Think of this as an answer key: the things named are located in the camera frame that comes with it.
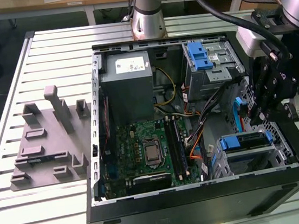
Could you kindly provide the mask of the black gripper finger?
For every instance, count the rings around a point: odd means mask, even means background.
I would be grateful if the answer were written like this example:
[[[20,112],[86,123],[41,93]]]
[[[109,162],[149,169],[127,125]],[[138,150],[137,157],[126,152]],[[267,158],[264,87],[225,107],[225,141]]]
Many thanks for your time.
[[[272,101],[261,104],[261,112],[263,112],[267,121],[284,122],[288,120],[287,111],[281,101]]]
[[[267,117],[272,91],[269,88],[270,64],[267,58],[253,59],[251,63],[250,86],[253,91],[253,106],[249,111],[250,124],[261,124]]]

